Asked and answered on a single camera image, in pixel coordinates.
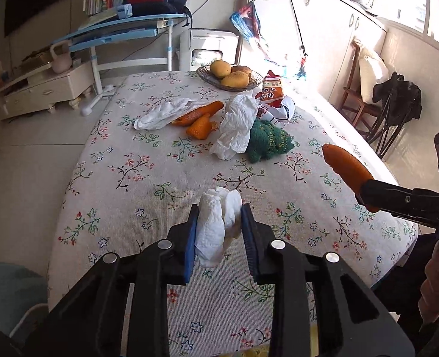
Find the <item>person's right hand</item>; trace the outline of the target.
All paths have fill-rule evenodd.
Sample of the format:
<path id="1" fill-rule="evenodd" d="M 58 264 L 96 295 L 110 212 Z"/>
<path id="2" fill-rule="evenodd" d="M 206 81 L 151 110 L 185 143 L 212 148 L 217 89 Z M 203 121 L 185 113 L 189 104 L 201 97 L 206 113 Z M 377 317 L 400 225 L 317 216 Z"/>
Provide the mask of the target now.
<path id="1" fill-rule="evenodd" d="M 418 307 L 423 324 L 429 324 L 439 318 L 439 241 L 433 249 L 424 272 L 426 279 L 420 288 L 421 298 Z"/>

